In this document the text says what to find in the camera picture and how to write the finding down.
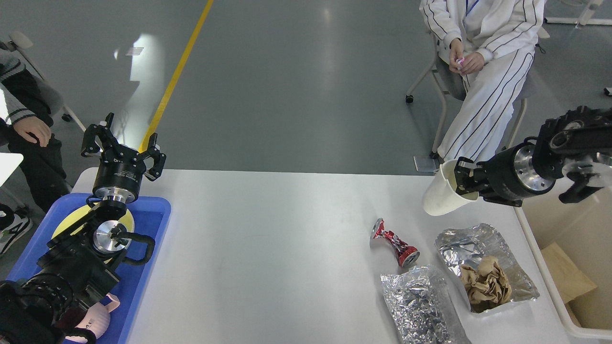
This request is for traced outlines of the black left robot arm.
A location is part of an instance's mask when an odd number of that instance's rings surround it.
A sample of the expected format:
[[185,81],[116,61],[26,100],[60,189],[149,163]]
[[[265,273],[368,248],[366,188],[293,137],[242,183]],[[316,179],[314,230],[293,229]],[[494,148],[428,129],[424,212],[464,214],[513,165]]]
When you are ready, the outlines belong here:
[[87,199],[89,211],[47,243],[39,273],[22,284],[1,283],[1,339],[7,344],[61,344],[66,337],[96,343],[92,330],[78,327],[78,316],[120,282],[120,264],[140,266],[153,256],[155,240],[129,232],[120,218],[138,200],[143,177],[160,177],[166,155],[156,146],[156,133],[144,152],[120,144],[110,129],[113,118],[109,113],[91,124],[82,143],[84,157],[99,155],[92,189],[98,202]]

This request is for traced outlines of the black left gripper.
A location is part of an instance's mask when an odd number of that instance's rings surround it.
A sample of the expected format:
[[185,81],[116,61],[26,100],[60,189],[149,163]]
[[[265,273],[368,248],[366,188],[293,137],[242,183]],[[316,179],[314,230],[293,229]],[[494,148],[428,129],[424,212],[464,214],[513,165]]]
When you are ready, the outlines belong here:
[[[113,198],[125,204],[138,200],[142,178],[158,179],[164,169],[166,155],[157,143],[157,133],[149,137],[147,148],[136,155],[136,161],[120,161],[120,144],[110,130],[114,113],[109,113],[99,124],[90,124],[81,146],[81,156],[100,159],[98,174],[93,184],[93,195],[98,199]],[[153,159],[151,168],[144,161]]]

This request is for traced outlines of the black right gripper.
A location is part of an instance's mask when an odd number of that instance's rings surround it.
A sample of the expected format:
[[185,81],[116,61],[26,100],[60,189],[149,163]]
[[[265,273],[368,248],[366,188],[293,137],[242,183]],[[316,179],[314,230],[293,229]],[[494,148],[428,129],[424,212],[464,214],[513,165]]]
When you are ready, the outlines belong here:
[[536,172],[535,147],[532,143],[522,143],[484,162],[459,157],[453,168],[455,192],[481,193],[484,201],[513,207],[521,207],[525,198],[549,192],[556,180]]

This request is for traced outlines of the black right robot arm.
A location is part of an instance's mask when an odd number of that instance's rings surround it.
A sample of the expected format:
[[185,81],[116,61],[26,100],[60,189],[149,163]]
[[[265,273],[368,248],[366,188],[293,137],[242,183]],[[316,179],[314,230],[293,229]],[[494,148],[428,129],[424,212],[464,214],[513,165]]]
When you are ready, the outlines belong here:
[[580,106],[546,120],[536,137],[487,161],[459,158],[452,164],[452,187],[460,195],[520,207],[524,199],[546,194],[558,179],[568,178],[572,185],[559,200],[575,204],[611,185],[611,151],[610,109]]

